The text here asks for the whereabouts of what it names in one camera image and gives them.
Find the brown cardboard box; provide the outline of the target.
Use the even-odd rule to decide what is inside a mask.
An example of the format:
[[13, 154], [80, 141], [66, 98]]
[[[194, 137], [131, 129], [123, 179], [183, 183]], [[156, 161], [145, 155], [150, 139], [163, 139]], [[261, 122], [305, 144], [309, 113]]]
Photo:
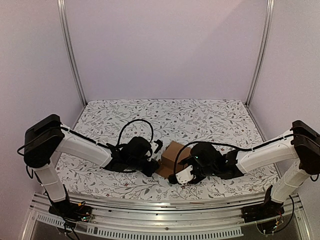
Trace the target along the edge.
[[[179, 151], [183, 148], [183, 144], [180, 144], [176, 141], [172, 141], [164, 150], [164, 152], [161, 154], [161, 159], [159, 161], [159, 168], [156, 170], [156, 173], [167, 179], [171, 174], [173, 174], [173, 170], [174, 170], [174, 163], [175, 163], [175, 159], [177, 154], [179, 153]], [[179, 155], [178, 158], [178, 163], [189, 157], [190, 156], [190, 152], [191, 152], [191, 148], [186, 147], [182, 153]], [[178, 164], [176, 165], [176, 172], [179, 172], [183, 169], [183, 165]]]

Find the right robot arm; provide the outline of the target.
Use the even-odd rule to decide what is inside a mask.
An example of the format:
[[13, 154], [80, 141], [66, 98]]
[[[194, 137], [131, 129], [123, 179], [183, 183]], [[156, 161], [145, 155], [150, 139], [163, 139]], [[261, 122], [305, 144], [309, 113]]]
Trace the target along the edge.
[[320, 135], [301, 120], [283, 134], [253, 146], [232, 150], [222, 154], [216, 149], [220, 143], [208, 141], [192, 142], [190, 156], [176, 159], [174, 164], [185, 166], [173, 170], [180, 185], [196, 184], [207, 176], [230, 180], [275, 163], [292, 160], [291, 167], [270, 187], [266, 201], [259, 206], [262, 218], [269, 218], [278, 210], [278, 204], [299, 188], [312, 175], [320, 173]]

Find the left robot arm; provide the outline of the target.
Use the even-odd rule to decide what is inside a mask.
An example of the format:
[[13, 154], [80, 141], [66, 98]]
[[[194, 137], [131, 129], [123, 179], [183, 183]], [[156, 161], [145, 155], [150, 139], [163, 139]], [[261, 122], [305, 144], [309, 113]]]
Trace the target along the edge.
[[56, 114], [51, 114], [26, 130], [24, 144], [17, 153], [39, 178], [55, 209], [63, 216], [74, 213], [74, 205], [67, 200], [67, 191], [52, 163], [57, 153], [72, 155], [116, 173], [141, 172], [151, 177], [160, 167], [156, 154], [163, 142], [134, 136], [127, 143], [102, 144], [62, 124]]

